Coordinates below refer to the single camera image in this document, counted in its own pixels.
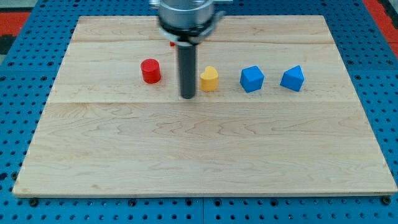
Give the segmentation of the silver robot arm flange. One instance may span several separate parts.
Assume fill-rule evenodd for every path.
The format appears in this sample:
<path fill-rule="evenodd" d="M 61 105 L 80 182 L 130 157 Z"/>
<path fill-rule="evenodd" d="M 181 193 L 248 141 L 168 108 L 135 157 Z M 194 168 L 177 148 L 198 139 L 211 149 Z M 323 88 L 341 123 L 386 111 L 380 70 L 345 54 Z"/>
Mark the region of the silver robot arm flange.
<path fill-rule="evenodd" d="M 203 42 L 226 14 L 215 11 L 213 0 L 149 0 L 149 6 L 157 10 L 160 33 L 182 47 Z"/>

